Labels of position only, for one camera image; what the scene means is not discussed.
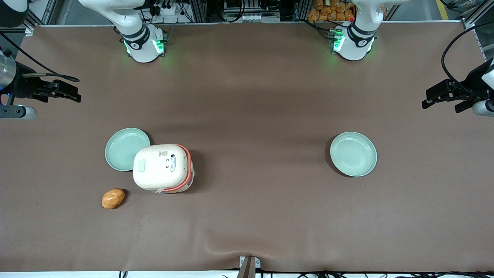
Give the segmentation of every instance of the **brown fabric surface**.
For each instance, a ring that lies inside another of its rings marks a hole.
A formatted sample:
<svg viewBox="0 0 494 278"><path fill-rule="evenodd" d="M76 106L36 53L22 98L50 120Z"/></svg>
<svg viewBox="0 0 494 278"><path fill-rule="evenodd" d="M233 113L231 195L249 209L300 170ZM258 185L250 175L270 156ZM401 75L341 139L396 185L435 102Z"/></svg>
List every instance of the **brown fabric surface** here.
<svg viewBox="0 0 494 278"><path fill-rule="evenodd" d="M177 26L166 57L138 64L112 28L36 28L23 47L80 78L82 103L20 100L38 119L0 123L0 270L227 269L248 254L270 271L493 270L493 119L420 105L461 30L383 24L349 62L304 24ZM447 58L460 80L482 62L473 34ZM192 187L158 195L111 169L106 142L127 127L189 148ZM375 144L365 177L329 160L345 131ZM130 196L104 210L114 187Z"/></svg>

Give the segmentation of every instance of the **light green plate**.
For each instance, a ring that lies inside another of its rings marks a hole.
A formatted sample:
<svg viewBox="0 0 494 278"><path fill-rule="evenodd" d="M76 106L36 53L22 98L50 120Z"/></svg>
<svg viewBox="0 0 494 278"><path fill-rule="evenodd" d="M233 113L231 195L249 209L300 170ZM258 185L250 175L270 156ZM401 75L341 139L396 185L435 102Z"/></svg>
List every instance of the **light green plate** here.
<svg viewBox="0 0 494 278"><path fill-rule="evenodd" d="M149 145L149 137L144 131L136 128L122 129L106 143L106 162L115 170L130 171L134 167L135 155Z"/></svg>
<svg viewBox="0 0 494 278"><path fill-rule="evenodd" d="M344 132L336 136L329 151L336 168L352 177L367 175L377 163L374 144L357 132Z"/></svg>

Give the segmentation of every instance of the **white rice cooker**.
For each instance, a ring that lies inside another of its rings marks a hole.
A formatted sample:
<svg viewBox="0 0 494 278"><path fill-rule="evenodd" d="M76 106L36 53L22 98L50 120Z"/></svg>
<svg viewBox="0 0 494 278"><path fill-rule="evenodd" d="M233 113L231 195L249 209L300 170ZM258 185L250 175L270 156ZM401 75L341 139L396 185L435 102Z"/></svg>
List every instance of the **white rice cooker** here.
<svg viewBox="0 0 494 278"><path fill-rule="evenodd" d="M148 146L134 158L133 177L142 189L155 193L187 190L194 180L189 150L177 144Z"/></svg>

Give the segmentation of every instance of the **sticker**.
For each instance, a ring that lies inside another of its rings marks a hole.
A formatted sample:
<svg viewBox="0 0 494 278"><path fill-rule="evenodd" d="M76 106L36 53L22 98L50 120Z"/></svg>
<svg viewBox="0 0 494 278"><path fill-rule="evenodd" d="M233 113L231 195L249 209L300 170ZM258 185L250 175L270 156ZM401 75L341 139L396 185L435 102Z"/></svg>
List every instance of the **sticker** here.
<svg viewBox="0 0 494 278"><path fill-rule="evenodd" d="M177 167L177 159L175 158L175 155L171 155L171 169L170 171L175 171L175 167Z"/></svg>

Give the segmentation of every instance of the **power strip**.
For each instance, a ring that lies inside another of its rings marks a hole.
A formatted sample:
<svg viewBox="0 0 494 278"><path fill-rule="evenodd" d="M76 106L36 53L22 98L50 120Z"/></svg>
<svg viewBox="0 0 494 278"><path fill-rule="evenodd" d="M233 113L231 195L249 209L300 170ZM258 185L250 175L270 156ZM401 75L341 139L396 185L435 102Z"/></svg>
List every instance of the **power strip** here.
<svg viewBox="0 0 494 278"><path fill-rule="evenodd" d="M171 6L171 8L161 8L161 13L160 15L175 15L175 12L177 11L177 7L175 5Z"/></svg>

